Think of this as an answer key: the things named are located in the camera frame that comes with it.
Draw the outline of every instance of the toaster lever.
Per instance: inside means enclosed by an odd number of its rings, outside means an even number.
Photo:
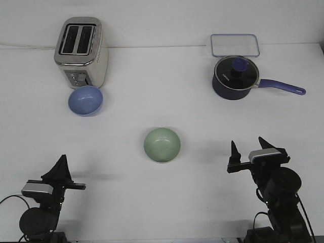
[[[86,85],[89,85],[88,82],[87,82],[87,75],[84,74],[84,73],[80,73],[78,76],[77,76],[77,82],[79,84],[83,84],[83,83],[86,83]]]

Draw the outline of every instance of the glass container lid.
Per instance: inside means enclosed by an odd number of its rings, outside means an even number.
[[[212,34],[211,48],[214,57],[260,55],[257,37],[254,34]]]

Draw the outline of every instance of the saucepan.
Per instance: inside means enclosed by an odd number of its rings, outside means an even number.
[[[220,59],[214,68],[213,88],[215,92],[228,100],[239,100],[250,92],[251,88],[273,87],[298,95],[305,95],[303,88],[271,79],[260,79],[258,67],[243,56],[227,56]]]

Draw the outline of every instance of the green bowl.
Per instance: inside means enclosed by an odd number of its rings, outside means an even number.
[[[173,160],[180,151],[178,135],[168,128],[157,128],[147,134],[144,150],[149,158],[165,163]]]

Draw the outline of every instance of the saucepan handle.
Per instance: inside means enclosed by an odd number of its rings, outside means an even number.
[[[278,88],[281,90],[286,90],[286,91],[295,93],[297,95],[305,95],[306,94],[306,90],[303,88],[285,84],[285,83],[271,80],[271,79],[261,79],[258,86],[259,86],[259,88],[264,88],[264,87]]]

